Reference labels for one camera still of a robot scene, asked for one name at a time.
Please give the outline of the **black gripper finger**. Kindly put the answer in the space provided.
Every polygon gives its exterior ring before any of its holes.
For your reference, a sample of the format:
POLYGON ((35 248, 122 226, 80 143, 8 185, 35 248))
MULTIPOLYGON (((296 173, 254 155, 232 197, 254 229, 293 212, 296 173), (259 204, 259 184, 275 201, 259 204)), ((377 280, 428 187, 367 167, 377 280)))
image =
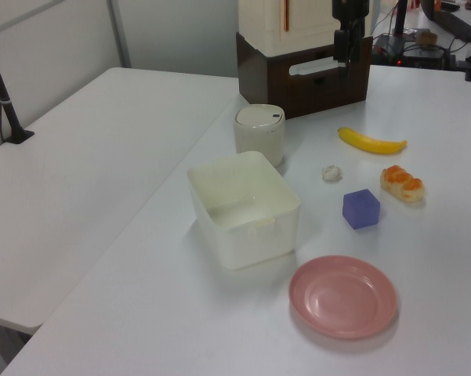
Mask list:
POLYGON ((365 33, 365 22, 354 21, 349 30, 350 44, 349 44, 349 62, 357 62, 360 59, 360 48, 365 33))
POLYGON ((349 60, 349 31, 336 30, 333 45, 333 59, 338 63, 346 64, 349 60))

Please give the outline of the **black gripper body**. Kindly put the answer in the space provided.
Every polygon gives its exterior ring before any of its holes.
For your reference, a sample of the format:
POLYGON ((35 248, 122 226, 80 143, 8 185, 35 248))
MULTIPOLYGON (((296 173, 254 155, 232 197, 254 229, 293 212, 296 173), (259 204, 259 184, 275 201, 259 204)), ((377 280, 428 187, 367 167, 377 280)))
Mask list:
POLYGON ((332 0, 332 16, 341 24, 363 19, 367 14, 367 0, 332 0))

